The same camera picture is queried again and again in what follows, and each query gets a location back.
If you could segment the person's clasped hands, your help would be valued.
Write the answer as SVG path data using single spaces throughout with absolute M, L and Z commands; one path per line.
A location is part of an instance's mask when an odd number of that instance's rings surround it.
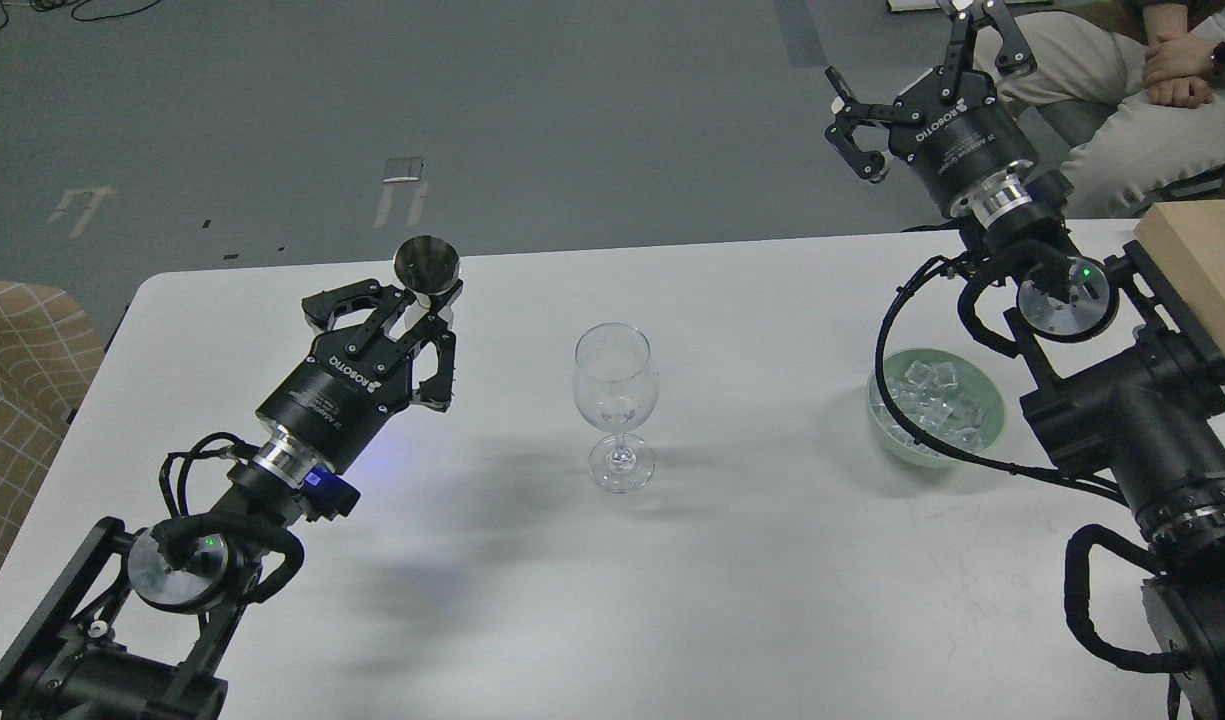
M 1147 100 L 1161 108 L 1198 109 L 1215 100 L 1212 54 L 1219 40 L 1187 32 L 1152 37 L 1142 70 Z

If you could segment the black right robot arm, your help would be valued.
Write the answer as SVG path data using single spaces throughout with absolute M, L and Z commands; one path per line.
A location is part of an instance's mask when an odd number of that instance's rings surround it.
M 1034 149 L 996 80 L 1036 69 L 1002 1 L 944 1 L 944 59 L 894 100 L 858 100 L 827 67 L 824 136 L 864 181 L 891 160 L 918 174 L 960 233 L 897 287 L 873 348 L 883 405 L 914 441 L 956 460 L 1110 498 L 1142 542 L 1091 524 L 1065 550 L 1065 620 L 1093 656 L 1169 680 L 1167 715 L 1225 719 L 1225 279 L 1169 258 L 1144 233 L 1118 256 L 1087 258 L 1063 209 L 1072 187 L 1038 174 Z M 965 284 L 958 318 L 979 345 L 1025 361 L 1036 388 L 1024 419 L 1051 460 L 1028 468 L 954 448 L 919 429 L 888 392 L 883 362 L 897 315 L 937 276 Z

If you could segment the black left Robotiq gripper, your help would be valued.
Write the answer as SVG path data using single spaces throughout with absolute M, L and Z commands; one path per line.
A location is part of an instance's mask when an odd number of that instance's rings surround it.
M 379 280 L 356 280 L 301 300 L 316 332 L 296 369 L 257 407 L 256 415 L 309 447 L 320 464 L 343 474 L 390 416 L 405 407 L 437 413 L 452 404 L 456 334 L 443 310 L 464 282 L 432 293 L 424 313 L 391 340 L 388 329 L 414 302 L 414 293 Z M 414 381 L 414 362 L 432 347 L 435 370 Z

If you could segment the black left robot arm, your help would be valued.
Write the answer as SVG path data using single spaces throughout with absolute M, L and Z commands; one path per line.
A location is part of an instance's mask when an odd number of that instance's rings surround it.
M 383 424 L 407 409 L 450 407 L 456 337 L 446 309 L 461 280 L 360 280 L 303 301 L 316 336 L 257 407 L 265 444 L 218 436 L 169 456 L 169 516 L 129 531 L 104 518 L 65 564 L 0 660 L 4 719 L 216 719 L 216 675 L 243 615 L 296 577 L 296 520 L 350 514 L 343 474 Z M 176 664 L 115 638 L 127 598 L 194 616 L 198 637 Z

